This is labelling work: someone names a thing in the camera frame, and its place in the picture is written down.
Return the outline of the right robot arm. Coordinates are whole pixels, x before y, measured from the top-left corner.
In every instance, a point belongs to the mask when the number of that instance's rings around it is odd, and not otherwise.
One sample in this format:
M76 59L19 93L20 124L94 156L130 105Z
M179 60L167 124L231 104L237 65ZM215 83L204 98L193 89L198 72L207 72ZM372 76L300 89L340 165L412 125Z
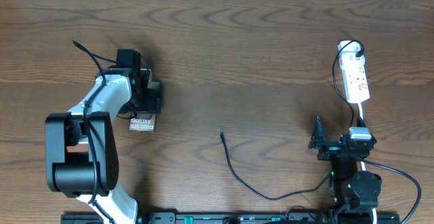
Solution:
M328 211L331 223L373 223L378 207L382 179L367 170L359 170L358 163L370 155L377 140L361 118L337 141L326 139L320 117L309 142L310 149L318 150L317 159L331 162L330 195L335 207Z

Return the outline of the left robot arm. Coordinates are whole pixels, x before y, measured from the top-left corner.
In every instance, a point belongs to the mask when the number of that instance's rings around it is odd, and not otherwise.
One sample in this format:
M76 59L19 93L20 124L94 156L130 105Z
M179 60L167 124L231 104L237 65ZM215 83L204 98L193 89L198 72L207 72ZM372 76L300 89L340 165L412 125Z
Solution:
M49 189L87 204L92 214L63 214L61 223L147 223L137 200L119 182L113 121L127 119L132 131L154 132L161 112L161 83L147 60L119 49L112 66L99 68L94 87L65 113L45 120Z

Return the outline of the white power strip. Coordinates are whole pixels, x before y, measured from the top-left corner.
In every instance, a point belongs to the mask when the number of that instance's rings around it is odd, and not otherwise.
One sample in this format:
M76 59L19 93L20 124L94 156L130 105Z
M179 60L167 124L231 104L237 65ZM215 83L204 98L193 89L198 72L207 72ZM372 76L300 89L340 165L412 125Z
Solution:
M341 41L338 44L338 63L342 70L346 100L351 104L359 104L370 98L366 77L366 59L362 45L356 41Z

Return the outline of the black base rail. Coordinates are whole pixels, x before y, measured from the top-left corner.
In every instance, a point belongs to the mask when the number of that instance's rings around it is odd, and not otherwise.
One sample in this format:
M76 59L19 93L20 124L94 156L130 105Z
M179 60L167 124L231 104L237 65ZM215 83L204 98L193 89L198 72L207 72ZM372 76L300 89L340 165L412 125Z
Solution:
M334 223L324 214L307 212L290 212L289 214L175 214L172 212L150 212L138 217L137 223L146 224L259 224L259 223ZM377 214L379 224L400 223L398 214ZM63 214L61 224L104 223L97 214ZM335 223L372 223L369 214L340 214Z

